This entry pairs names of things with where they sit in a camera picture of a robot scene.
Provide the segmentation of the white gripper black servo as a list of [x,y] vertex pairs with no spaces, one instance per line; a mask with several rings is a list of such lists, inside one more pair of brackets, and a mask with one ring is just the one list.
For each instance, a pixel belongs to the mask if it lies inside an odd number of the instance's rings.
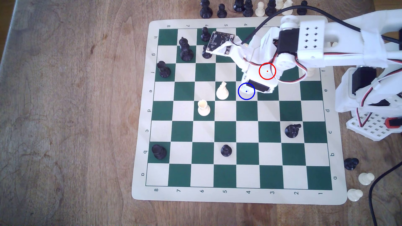
[[274,40],[278,39],[279,31],[278,27],[262,27],[249,42],[250,53],[245,55],[246,68],[242,70],[242,92],[267,94],[277,87],[272,58],[277,50]]

